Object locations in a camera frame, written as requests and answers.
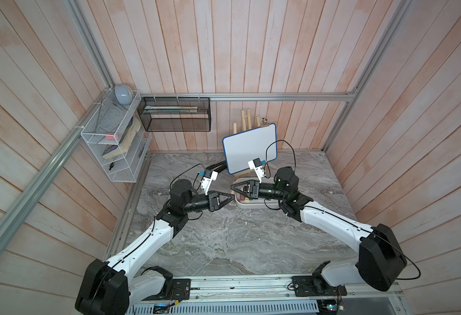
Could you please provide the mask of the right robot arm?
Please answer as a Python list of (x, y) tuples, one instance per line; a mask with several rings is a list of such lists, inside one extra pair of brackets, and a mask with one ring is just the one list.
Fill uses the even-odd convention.
[(249, 200), (278, 201), (287, 217), (327, 232), (357, 253), (346, 261), (323, 262), (306, 284), (298, 284), (300, 290), (328, 295), (341, 286), (365, 283), (377, 291), (388, 291), (407, 265), (391, 228), (346, 218), (304, 195), (292, 167), (280, 168), (271, 183), (250, 179), (235, 182), (231, 189)]

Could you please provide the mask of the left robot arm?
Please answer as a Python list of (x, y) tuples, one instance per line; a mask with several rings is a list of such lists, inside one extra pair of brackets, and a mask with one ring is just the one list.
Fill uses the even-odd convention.
[(233, 194), (214, 190), (199, 194), (189, 180), (176, 181), (145, 232), (114, 256), (105, 261), (96, 259), (87, 267), (75, 309), (81, 314), (125, 314), (145, 298), (167, 295), (170, 272), (155, 266), (138, 276), (139, 269), (183, 229), (189, 213), (217, 211), (233, 200)]

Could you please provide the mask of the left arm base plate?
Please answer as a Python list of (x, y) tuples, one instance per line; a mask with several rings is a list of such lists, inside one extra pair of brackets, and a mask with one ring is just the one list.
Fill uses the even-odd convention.
[(190, 298), (190, 278), (168, 280), (161, 292), (144, 298), (144, 301), (184, 301)]

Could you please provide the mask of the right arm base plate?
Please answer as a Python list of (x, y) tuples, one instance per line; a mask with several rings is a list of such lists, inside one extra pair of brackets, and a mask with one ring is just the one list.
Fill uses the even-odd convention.
[(323, 278), (313, 276), (293, 276), (287, 289), (294, 291), (296, 297), (340, 297), (347, 295), (345, 286), (332, 287)]

